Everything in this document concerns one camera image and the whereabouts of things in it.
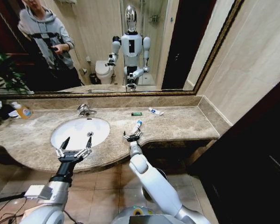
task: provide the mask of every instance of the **chrome robot head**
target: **chrome robot head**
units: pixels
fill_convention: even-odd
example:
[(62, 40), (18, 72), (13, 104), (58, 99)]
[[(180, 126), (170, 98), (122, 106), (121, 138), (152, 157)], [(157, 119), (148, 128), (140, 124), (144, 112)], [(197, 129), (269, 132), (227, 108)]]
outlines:
[(126, 7), (126, 24), (128, 32), (135, 32), (137, 23), (137, 13), (134, 6)]

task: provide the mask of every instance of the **sink basin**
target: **sink basin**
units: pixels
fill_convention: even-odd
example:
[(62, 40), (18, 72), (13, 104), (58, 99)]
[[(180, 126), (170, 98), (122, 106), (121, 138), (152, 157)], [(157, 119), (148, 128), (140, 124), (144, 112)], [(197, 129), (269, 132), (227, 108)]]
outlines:
[(99, 118), (71, 120), (55, 129), (51, 137), (51, 144), (55, 148), (60, 148), (61, 144), (70, 137), (66, 150), (81, 150), (86, 147), (90, 133), (93, 133), (91, 147), (97, 146), (109, 135), (110, 126), (107, 121)]

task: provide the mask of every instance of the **faucet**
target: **faucet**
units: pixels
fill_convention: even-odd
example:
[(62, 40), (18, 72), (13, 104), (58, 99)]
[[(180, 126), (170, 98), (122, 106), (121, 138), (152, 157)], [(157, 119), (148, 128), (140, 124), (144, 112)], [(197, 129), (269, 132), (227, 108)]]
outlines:
[(77, 111), (79, 112), (79, 117), (85, 117), (88, 115), (96, 114), (97, 111), (90, 110), (87, 104), (82, 104), (77, 108)]

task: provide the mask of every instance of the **marble countertop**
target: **marble countertop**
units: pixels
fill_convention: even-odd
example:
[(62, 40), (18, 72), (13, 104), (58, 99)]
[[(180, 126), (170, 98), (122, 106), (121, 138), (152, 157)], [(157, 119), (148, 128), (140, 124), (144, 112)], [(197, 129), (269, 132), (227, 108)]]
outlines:
[[(123, 132), (142, 120), (139, 144), (153, 141), (218, 139), (219, 133), (197, 106), (157, 107), (159, 116), (147, 107), (98, 108), (90, 118), (101, 118), (110, 125), (110, 134), (92, 153), (75, 166), (75, 171), (97, 169), (129, 155)], [(131, 116), (142, 112), (143, 116)], [(9, 119), (0, 126), (0, 145), (19, 163), (36, 170), (56, 172), (60, 165), (50, 138), (59, 125), (77, 119), (76, 110), (36, 110), (30, 119)]]

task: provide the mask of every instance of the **toilet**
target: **toilet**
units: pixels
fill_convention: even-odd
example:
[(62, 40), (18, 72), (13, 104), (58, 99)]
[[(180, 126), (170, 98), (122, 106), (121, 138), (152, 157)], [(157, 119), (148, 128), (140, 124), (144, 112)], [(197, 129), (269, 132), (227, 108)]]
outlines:
[(111, 84), (113, 75), (113, 66), (105, 66), (108, 61), (97, 61), (95, 63), (95, 72), (102, 84)]

